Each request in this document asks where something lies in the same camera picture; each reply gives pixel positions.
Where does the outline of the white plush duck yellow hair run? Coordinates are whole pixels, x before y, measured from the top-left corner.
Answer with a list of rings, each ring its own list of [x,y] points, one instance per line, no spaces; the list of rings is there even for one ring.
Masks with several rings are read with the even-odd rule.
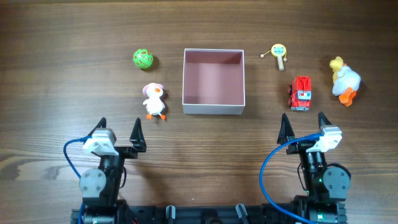
[[[332,94],[338,97],[342,105],[351,106],[359,89],[361,77],[347,66],[341,57],[331,60],[330,68],[333,70]]]

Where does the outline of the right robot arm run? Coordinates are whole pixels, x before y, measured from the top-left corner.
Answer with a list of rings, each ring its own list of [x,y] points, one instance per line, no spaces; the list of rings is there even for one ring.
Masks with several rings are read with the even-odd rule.
[[[341,129],[318,113],[319,137],[296,141],[288,116],[282,115],[277,143],[289,143],[286,154],[297,154],[297,168],[306,195],[297,195],[286,209],[293,213],[296,223],[306,219],[313,223],[346,223],[346,193],[350,188],[351,173],[337,163],[327,163],[325,153],[335,149],[342,140]]]

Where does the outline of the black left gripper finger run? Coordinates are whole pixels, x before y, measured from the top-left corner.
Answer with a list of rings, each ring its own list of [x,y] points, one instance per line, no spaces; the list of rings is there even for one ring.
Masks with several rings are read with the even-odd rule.
[[[89,132],[89,136],[91,136],[97,128],[105,128],[106,127],[106,118],[102,117],[98,124]]]
[[[129,141],[132,143],[133,148],[137,152],[146,152],[147,146],[142,132],[141,119],[137,118],[132,133],[130,135]]]

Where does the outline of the red toy fire truck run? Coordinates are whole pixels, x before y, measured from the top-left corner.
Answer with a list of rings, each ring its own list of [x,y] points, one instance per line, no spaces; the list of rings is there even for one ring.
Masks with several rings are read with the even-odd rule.
[[[288,105],[293,111],[308,111],[312,99],[312,85],[309,76],[295,77],[288,88]]]

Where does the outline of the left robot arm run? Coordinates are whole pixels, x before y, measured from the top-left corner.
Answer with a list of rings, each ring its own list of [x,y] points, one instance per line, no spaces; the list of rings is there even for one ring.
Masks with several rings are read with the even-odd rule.
[[[129,141],[131,146],[116,146],[116,135],[102,118],[83,141],[88,154],[100,158],[95,169],[85,171],[79,181],[83,208],[78,223],[137,223],[138,217],[125,200],[119,199],[119,189],[124,187],[127,171],[125,160],[137,159],[146,152],[141,120],[136,119]]]

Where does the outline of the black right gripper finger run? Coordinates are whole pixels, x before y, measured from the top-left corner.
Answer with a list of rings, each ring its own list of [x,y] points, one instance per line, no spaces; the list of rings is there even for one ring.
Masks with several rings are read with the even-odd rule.
[[[295,134],[290,124],[289,118],[286,113],[284,113],[281,119],[281,127],[277,138],[277,144],[283,145],[294,138]]]
[[[331,125],[331,122],[327,119],[325,114],[323,112],[318,113],[318,125],[319,127],[325,126],[325,125]]]

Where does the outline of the white box pink interior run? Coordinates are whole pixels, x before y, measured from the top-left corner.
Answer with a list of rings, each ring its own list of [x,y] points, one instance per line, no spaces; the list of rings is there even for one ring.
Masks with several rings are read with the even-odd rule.
[[[241,115],[246,106],[244,51],[185,49],[182,106],[185,114]]]

